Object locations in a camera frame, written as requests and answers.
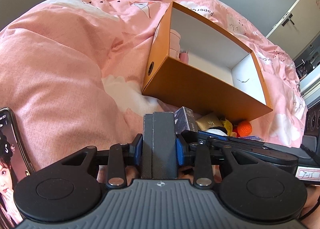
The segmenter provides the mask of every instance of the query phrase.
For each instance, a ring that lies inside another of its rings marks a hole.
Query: door handle
[[[283,21],[282,26],[285,26],[285,24],[288,23],[289,21],[291,21],[291,23],[294,25],[291,18],[292,18],[292,14],[290,13],[289,16]]]

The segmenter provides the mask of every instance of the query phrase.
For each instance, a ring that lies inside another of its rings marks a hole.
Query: bed
[[[35,169],[87,145],[130,142],[143,115],[172,110],[141,95],[155,29],[176,1],[257,55],[273,112],[253,135],[299,147],[306,106],[291,58],[219,0],[47,0],[0,32],[1,105],[10,107]]]

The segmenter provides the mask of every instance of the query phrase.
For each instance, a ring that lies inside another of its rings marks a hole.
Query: orange crocheted ball
[[[238,124],[237,130],[240,137],[246,137],[251,134],[252,126],[248,121],[242,121]]]

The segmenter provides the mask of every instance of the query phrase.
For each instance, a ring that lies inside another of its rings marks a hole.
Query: metal rivet
[[[196,182],[199,186],[208,186],[212,183],[212,181],[206,177],[198,178]]]
[[[108,183],[112,186],[120,186],[124,183],[124,180],[120,177],[113,177],[109,179]]]

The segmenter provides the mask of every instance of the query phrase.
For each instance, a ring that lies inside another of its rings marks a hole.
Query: round suction pad
[[[44,168],[21,180],[14,189],[18,210],[25,217],[41,222],[80,217],[91,211],[100,199],[99,183],[78,166]]]
[[[307,199],[302,181],[268,163],[238,165],[223,179],[219,195],[235,214],[260,222],[296,218]]]

